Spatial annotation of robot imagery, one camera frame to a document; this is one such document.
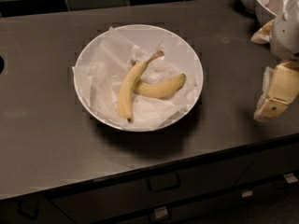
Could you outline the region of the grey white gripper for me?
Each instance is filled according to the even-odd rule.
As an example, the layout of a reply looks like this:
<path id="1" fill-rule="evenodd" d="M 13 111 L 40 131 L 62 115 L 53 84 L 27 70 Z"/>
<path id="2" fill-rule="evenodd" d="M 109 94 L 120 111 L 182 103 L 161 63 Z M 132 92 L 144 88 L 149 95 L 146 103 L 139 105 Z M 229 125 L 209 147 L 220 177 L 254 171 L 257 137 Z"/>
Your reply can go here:
<path id="1" fill-rule="evenodd" d="M 299 0 L 288 0 L 274 20 L 267 22 L 250 39 L 255 44 L 270 42 L 271 53 L 283 61 L 266 67 L 261 95 L 254 112 L 258 121 L 278 118 L 299 95 Z"/>

